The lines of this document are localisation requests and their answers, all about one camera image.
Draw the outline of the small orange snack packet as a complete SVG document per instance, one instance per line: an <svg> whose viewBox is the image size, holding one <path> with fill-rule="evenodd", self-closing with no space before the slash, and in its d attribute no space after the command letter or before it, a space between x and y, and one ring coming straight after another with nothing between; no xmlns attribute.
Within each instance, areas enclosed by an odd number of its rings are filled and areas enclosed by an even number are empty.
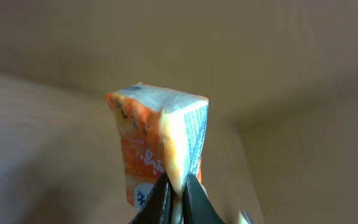
<svg viewBox="0 0 358 224"><path fill-rule="evenodd" d="M137 83L110 92L106 101L121 139L127 201L145 205L154 184L166 173L176 194L189 174L201 175L201 154L209 100L169 88Z"/></svg>

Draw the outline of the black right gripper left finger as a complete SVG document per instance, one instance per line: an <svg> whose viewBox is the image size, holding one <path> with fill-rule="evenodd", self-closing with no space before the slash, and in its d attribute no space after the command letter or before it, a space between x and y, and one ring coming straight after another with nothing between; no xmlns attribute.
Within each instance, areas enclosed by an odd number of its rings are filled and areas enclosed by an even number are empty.
<svg viewBox="0 0 358 224"><path fill-rule="evenodd" d="M171 224L172 186L164 172L154 184L145 205L129 224Z"/></svg>

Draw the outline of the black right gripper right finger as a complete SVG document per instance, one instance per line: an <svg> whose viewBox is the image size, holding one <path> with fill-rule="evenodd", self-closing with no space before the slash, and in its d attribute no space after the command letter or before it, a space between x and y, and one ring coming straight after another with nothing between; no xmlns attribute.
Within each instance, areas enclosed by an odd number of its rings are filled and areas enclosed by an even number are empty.
<svg viewBox="0 0 358 224"><path fill-rule="evenodd" d="M224 224L193 174L186 177L182 211L184 224Z"/></svg>

